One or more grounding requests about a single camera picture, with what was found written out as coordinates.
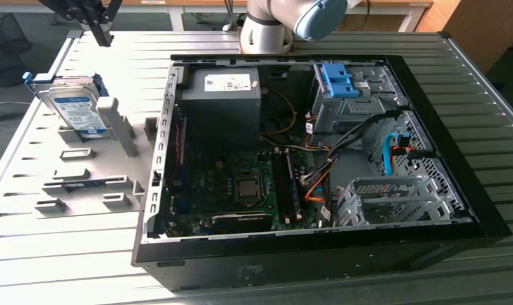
white cable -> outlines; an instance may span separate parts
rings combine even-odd
[[[24,104],[24,105],[29,105],[31,102],[0,102],[0,105],[1,104]]]

sticker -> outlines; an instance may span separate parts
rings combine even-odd
[[[78,130],[84,138],[99,138],[106,132],[100,115],[94,111],[88,97],[58,97],[56,108],[71,128]]]
[[[369,88],[369,84],[366,81],[356,81],[354,82],[354,87],[357,88]]]
[[[262,280],[263,277],[263,266],[243,266],[238,269],[238,279],[250,281],[250,280]]]
[[[305,124],[305,132],[307,132],[310,135],[313,134],[313,124],[311,123]]]
[[[140,0],[140,4],[166,4],[163,0]]]
[[[63,187],[84,187],[84,183],[64,184]]]
[[[322,214],[323,218],[329,221],[330,217],[331,217],[331,213],[330,213],[330,210],[325,206],[322,206],[322,208],[321,208],[321,214]]]
[[[250,91],[249,74],[209,74],[203,91]]]

power supply label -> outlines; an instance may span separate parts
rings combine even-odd
[[[203,91],[250,91],[249,74],[209,74],[206,75]]]
[[[100,115],[92,109],[92,101],[88,97],[58,97],[55,102],[62,116],[84,138],[103,136],[106,125]]]

connector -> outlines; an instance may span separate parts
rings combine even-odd
[[[436,153],[433,151],[410,151],[408,153],[408,160],[420,160],[424,158],[436,158]]]
[[[408,150],[402,147],[392,150],[392,156],[404,156],[405,154],[408,154]]]
[[[410,142],[410,134],[408,132],[404,132],[398,136],[398,146],[400,147],[408,147]]]

motherboard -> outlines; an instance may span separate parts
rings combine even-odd
[[[317,206],[299,189],[303,152],[233,152],[190,160],[188,191],[171,197],[179,236],[283,231],[317,227]]]

